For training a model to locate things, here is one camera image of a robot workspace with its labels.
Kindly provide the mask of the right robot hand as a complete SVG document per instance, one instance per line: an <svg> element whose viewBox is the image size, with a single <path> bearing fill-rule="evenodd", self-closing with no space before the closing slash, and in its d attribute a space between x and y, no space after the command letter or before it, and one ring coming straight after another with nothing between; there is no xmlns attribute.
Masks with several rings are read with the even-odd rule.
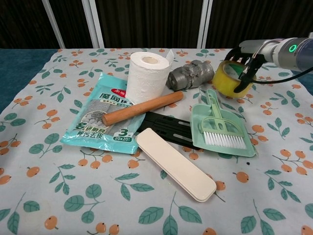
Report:
<svg viewBox="0 0 313 235"><path fill-rule="evenodd" d="M233 48L225 57L226 61L237 62L241 59L240 64L244 70L239 75L239 85L234 88L234 93L238 94L254 82L258 69L267 62L272 62L272 54L277 45L282 42L282 38L267 40L246 40Z"/></svg>

